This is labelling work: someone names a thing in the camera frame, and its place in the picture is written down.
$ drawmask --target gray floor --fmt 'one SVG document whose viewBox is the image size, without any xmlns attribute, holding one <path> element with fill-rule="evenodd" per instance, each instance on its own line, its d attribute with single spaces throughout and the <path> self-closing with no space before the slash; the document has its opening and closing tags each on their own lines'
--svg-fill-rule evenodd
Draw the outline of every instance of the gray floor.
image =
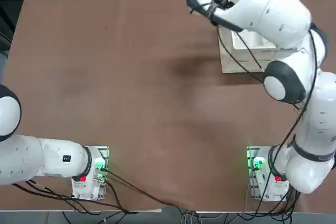
<svg viewBox="0 0 336 224">
<path fill-rule="evenodd" d="M 88 216 L 84 214 L 79 214 L 76 212 L 66 212 L 69 221 L 72 224 L 94 224 L 103 220 L 105 217 L 111 215 L 113 212 L 105 212 L 99 216 Z M 116 223 L 123 214 L 118 214 L 111 219 L 107 220 L 107 223 Z M 203 224 L 223 224 L 226 214 L 223 214 L 221 218 L 218 219 L 203 219 Z M 227 222 L 233 219 L 236 215 L 229 214 Z M 68 222 L 64 218 L 61 212 L 0 212 L 0 223 L 1 224 L 24 224 L 27 223 L 34 224 L 67 224 Z M 169 224 L 175 223 L 179 224 L 181 220 L 181 214 L 171 208 L 166 208 L 162 213 L 139 213 L 132 216 L 126 216 L 120 224 L 131 224 L 131 223 L 147 223 L 147 224 Z M 336 215 L 323 215 L 323 214 L 293 214 L 293 224 L 335 224 Z M 246 223 L 246 221 L 237 219 L 235 224 Z M 255 218 L 254 220 L 248 222 L 250 224 L 267 224 L 267 223 L 277 223 L 276 221 L 270 219 L 269 217 Z"/>
</svg>

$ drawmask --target red button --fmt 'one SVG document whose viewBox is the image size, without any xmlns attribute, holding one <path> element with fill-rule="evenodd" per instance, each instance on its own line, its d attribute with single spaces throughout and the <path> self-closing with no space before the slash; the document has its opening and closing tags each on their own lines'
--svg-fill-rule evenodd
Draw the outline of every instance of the red button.
<svg viewBox="0 0 336 224">
<path fill-rule="evenodd" d="M 278 182 L 278 181 L 282 181 L 281 177 L 280 176 L 275 176 L 275 181 Z"/>
</svg>

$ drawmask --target floor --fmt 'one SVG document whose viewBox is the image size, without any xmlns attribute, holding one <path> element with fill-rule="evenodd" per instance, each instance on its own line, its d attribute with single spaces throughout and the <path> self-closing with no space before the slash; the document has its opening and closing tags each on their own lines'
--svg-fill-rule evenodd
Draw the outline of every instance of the floor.
<svg viewBox="0 0 336 224">
<path fill-rule="evenodd" d="M 23 0 L 0 0 L 0 5 L 12 19 L 14 24 L 16 24 L 20 9 L 22 6 Z M 8 38 L 12 39 L 13 34 L 10 29 L 6 26 L 3 20 L 0 20 L 0 31 L 4 33 Z M 0 45 L 0 52 L 4 51 L 7 53 L 9 48 Z M 0 54 L 0 82 L 2 80 L 5 65 L 6 65 L 7 57 L 5 54 Z M 66 212 L 66 215 L 69 221 L 74 223 L 81 224 L 89 224 L 89 223 L 98 223 L 103 220 L 104 217 L 111 215 L 112 212 L 102 213 L 101 216 L 88 216 L 82 215 L 76 212 Z M 204 219 L 202 223 L 223 223 L 225 214 L 217 219 Z M 229 214 L 227 217 L 227 221 L 232 220 L 236 215 Z M 107 223 L 116 223 L 119 218 L 122 217 L 121 214 L 116 215 L 115 217 L 109 219 Z M 0 212 L 0 223 L 2 224 L 19 224 L 19 223 L 27 223 L 27 219 L 29 219 L 30 223 L 34 224 L 63 224 L 68 223 L 64 218 L 62 212 Z M 128 223 L 183 223 L 181 222 L 181 214 L 176 211 L 176 209 L 167 207 L 162 210 L 162 213 L 139 213 L 133 216 L 125 217 L 122 222 L 123 224 Z M 332 224 L 336 222 L 336 215 L 323 215 L 323 214 L 293 214 L 293 224 L 297 223 L 324 223 L 324 224 Z M 235 221 L 236 224 L 245 223 L 245 221 L 241 219 L 237 219 Z M 266 218 L 256 218 L 251 221 L 251 224 L 264 224 L 264 223 L 275 223 L 274 220 L 266 217 Z"/>
<path fill-rule="evenodd" d="M 107 216 L 113 214 L 113 212 L 105 212 L 100 216 L 87 216 L 82 215 L 76 212 L 65 212 L 67 218 L 72 224 L 94 224 L 103 220 Z M 203 216 L 218 216 L 218 214 L 204 214 Z M 226 223 L 232 220 L 236 214 L 229 214 L 227 217 Z M 121 214 L 114 216 L 107 220 L 107 223 L 116 223 L 122 217 Z M 223 214 L 220 218 L 217 219 L 203 219 L 203 224 L 222 224 L 226 214 Z M 34 224 L 67 224 L 67 220 L 64 218 L 62 212 L 0 212 L 0 223 L 2 224 L 19 224 L 26 223 L 26 220 L 29 219 L 30 223 Z M 322 215 L 322 214 L 293 214 L 293 224 L 305 223 L 323 223 L 323 224 L 332 224 L 335 223 L 335 215 Z M 187 218 L 187 223 L 197 223 L 196 219 L 193 219 L 193 222 Z M 146 224 L 169 224 L 169 223 L 185 223 L 184 219 L 181 222 L 181 215 L 176 210 L 171 208 L 166 208 L 162 213 L 139 213 L 133 216 L 126 216 L 121 222 L 121 224 L 131 224 L 131 223 L 146 223 Z M 246 223 L 241 219 L 237 219 L 235 224 Z M 256 218 L 250 222 L 250 224 L 268 224 L 276 223 L 274 220 L 269 217 Z"/>
</svg>

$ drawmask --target metal bracket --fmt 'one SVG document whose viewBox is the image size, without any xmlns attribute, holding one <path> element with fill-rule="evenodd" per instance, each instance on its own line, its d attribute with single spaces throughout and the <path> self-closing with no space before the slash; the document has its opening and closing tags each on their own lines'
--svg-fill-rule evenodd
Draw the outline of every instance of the metal bracket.
<svg viewBox="0 0 336 224">
<path fill-rule="evenodd" d="M 74 181 L 72 179 L 72 198 L 86 199 L 86 200 L 100 200 L 105 199 L 107 172 L 96 169 L 98 163 L 101 164 L 102 159 L 105 161 L 105 169 L 108 168 L 109 150 L 108 146 L 86 146 L 89 148 L 92 157 L 92 165 L 90 173 L 84 181 Z"/>
<path fill-rule="evenodd" d="M 261 194 L 258 186 L 258 181 L 256 176 L 252 171 L 251 164 L 254 158 L 257 156 L 260 146 L 248 146 L 246 147 L 246 154 L 247 154 L 247 165 L 248 165 L 248 174 L 250 180 L 250 190 L 251 190 L 251 197 L 252 199 L 260 199 Z"/>
</svg>

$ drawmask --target small black sticker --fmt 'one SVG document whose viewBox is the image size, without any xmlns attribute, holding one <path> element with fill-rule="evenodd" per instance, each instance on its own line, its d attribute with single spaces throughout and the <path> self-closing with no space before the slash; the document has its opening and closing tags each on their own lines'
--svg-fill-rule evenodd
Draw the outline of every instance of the small black sticker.
<svg viewBox="0 0 336 224">
<path fill-rule="evenodd" d="M 63 155 L 63 162 L 70 162 L 70 161 L 71 161 L 71 156 Z"/>
</svg>

